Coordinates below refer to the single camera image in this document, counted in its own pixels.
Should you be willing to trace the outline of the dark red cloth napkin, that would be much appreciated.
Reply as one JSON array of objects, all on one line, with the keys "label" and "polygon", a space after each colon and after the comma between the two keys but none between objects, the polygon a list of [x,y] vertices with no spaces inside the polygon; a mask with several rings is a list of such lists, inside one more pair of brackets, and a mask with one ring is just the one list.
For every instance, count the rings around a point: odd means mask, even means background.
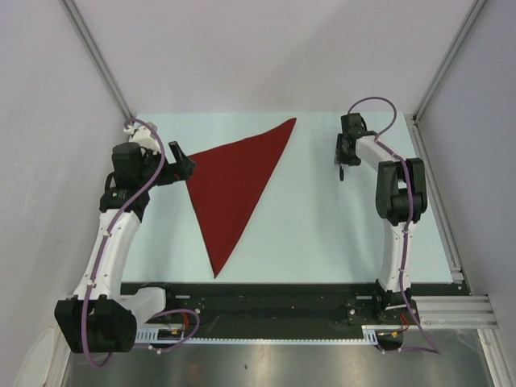
[{"label": "dark red cloth napkin", "polygon": [[190,156],[196,168],[186,185],[215,277],[245,231],[296,122],[291,118],[265,133]]}]

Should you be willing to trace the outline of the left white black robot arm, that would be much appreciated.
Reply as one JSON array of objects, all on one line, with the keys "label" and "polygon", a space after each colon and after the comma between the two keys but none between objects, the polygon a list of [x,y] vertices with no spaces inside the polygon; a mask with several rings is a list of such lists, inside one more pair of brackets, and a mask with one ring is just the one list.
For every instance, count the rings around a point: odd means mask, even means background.
[{"label": "left white black robot arm", "polygon": [[129,352],[138,328],[153,316],[163,323],[177,316],[177,301],[161,288],[121,294],[123,270],[150,201],[150,189],[186,181],[196,166],[177,142],[169,147],[173,163],[136,142],[113,148],[114,169],[100,199],[98,234],[85,274],[72,295],[59,300],[54,310],[74,353]]}]

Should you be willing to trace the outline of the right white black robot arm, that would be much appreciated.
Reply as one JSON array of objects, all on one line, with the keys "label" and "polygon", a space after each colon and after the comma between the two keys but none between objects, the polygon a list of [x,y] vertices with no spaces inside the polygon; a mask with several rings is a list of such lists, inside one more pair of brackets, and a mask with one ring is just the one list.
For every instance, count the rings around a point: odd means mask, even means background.
[{"label": "right white black robot arm", "polygon": [[414,309],[409,261],[416,224],[428,206],[424,162],[406,159],[382,143],[359,113],[345,114],[340,121],[342,131],[335,146],[339,179],[344,179],[346,166],[366,163],[376,171],[375,206],[384,221],[384,258],[366,310],[379,323],[401,323]]}]

